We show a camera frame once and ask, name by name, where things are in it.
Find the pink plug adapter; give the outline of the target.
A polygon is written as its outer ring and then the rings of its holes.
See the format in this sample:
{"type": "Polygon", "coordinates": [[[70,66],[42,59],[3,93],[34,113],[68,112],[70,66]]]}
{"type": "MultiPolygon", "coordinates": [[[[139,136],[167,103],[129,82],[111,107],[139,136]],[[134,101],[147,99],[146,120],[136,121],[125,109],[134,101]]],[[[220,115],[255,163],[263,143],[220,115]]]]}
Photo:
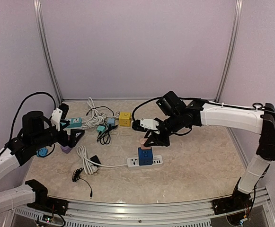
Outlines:
{"type": "Polygon", "coordinates": [[[149,149],[151,149],[151,147],[146,147],[145,146],[146,141],[147,141],[147,138],[140,139],[140,148],[142,150],[149,150],[149,149]]]}

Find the dark blue cube socket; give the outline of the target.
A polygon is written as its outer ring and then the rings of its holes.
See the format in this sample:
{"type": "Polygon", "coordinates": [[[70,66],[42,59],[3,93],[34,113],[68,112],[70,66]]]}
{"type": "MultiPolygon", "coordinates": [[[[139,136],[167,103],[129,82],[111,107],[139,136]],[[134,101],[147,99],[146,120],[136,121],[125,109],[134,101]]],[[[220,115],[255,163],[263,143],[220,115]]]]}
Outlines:
{"type": "Polygon", "coordinates": [[[140,166],[149,166],[153,162],[152,148],[142,149],[138,148],[138,162],[140,166]]]}

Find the white power strip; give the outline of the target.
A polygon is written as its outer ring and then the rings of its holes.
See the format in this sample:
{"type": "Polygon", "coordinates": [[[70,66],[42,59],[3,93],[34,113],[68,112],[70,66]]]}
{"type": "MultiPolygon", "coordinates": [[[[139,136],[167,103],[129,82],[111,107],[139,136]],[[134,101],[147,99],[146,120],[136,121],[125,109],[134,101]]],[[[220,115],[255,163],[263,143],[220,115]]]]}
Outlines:
{"type": "Polygon", "coordinates": [[[153,161],[151,165],[139,165],[138,157],[130,157],[127,158],[127,167],[129,170],[141,170],[141,169],[152,169],[152,168],[159,168],[163,166],[163,158],[161,155],[154,155],[153,161]]]}

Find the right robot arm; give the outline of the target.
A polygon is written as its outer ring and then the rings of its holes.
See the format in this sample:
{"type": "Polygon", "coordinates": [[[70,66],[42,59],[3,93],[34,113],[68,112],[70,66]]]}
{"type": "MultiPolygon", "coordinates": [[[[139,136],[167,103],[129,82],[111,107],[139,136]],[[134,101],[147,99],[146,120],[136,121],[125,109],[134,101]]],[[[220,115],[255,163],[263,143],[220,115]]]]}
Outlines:
{"type": "Polygon", "coordinates": [[[179,136],[183,128],[221,126],[230,131],[241,130],[259,135],[255,156],[245,173],[237,181],[230,196],[212,201],[215,215],[252,210],[257,183],[266,175],[275,161],[275,107],[271,103],[253,103],[252,106],[227,105],[201,98],[178,97],[173,91],[155,97],[134,108],[154,101],[167,116],[165,120],[136,119],[132,113],[132,129],[146,133],[145,147],[170,145],[170,136],[179,136]]]}

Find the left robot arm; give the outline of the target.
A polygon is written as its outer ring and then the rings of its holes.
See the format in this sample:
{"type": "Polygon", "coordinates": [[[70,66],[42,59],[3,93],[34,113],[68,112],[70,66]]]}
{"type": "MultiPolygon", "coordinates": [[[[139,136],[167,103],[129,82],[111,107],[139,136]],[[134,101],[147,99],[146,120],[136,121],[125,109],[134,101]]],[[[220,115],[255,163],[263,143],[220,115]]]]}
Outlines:
{"type": "MultiPolygon", "coordinates": [[[[70,124],[65,119],[69,110],[67,104],[54,106],[50,118],[42,111],[30,111],[22,117],[22,128],[18,135],[10,135],[8,142],[0,150],[0,180],[13,170],[23,166],[41,148],[60,144],[73,148],[84,136],[82,129],[66,131],[70,124]]],[[[47,195],[48,189],[37,180],[28,180],[17,188],[0,192],[0,214],[21,205],[57,214],[62,217],[65,211],[57,212],[52,199],[47,195]]]]}

